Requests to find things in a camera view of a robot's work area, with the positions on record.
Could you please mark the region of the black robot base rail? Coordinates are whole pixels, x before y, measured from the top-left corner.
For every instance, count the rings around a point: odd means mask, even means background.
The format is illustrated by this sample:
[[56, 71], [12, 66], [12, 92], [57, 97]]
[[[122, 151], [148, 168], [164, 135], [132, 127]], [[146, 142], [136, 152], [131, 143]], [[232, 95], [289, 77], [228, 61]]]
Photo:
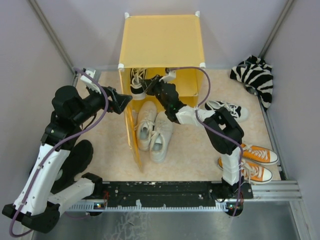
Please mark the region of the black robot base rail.
[[238, 216], [253, 199], [249, 183], [220, 181], [111, 181], [94, 196], [74, 204], [72, 212], [225, 212]]

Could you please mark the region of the black white sneaker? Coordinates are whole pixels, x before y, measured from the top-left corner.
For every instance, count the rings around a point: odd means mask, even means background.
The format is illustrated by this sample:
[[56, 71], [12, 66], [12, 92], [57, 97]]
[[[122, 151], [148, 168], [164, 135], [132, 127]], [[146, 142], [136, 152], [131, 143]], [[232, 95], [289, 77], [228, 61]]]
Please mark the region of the black white sneaker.
[[225, 101], [208, 100], [204, 104], [204, 107], [206, 110], [218, 110], [220, 108], [225, 108], [238, 123], [244, 122], [249, 118], [249, 111], [247, 108]]
[[147, 68], [132, 68], [130, 70], [130, 93], [133, 100], [141, 101], [145, 99], [146, 93], [143, 90], [141, 81], [147, 75]]

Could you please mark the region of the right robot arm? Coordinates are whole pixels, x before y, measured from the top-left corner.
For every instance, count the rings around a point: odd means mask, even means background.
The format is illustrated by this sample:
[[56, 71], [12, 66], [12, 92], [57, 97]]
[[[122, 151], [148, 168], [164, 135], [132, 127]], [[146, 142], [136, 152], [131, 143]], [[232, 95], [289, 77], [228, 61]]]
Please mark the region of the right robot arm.
[[164, 114], [173, 123], [203, 127], [213, 148], [220, 153], [223, 165], [223, 199], [240, 198], [244, 183], [241, 147], [244, 131], [225, 108], [206, 110], [183, 103], [173, 83], [165, 82], [161, 76], [142, 80], [142, 89], [154, 96], [164, 108]]

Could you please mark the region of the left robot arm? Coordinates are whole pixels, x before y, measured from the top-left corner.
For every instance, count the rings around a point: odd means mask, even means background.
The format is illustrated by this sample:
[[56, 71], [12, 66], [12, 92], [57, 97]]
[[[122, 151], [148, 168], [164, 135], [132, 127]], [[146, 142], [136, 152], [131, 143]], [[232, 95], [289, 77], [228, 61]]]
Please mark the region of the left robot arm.
[[86, 132], [83, 123], [99, 111], [121, 114], [132, 97], [110, 86], [88, 92], [82, 98], [71, 85], [55, 92], [36, 163], [19, 197], [3, 207], [3, 215], [30, 231], [48, 233], [72, 205], [103, 195], [102, 178], [86, 172], [94, 149], [90, 141], [79, 140]]

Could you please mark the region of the white sneaker one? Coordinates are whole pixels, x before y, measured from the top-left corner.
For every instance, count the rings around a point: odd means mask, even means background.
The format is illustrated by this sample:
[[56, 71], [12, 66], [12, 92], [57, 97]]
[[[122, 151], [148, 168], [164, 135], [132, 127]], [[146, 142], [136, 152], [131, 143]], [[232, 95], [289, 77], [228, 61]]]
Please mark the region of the white sneaker one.
[[151, 135], [155, 126], [157, 116], [157, 107], [154, 102], [146, 101], [137, 116], [137, 124], [135, 126], [137, 145], [141, 151], [150, 149]]
[[155, 119], [149, 148], [150, 158], [153, 162], [162, 163], [165, 160], [173, 129], [173, 123], [165, 112], [159, 112]]

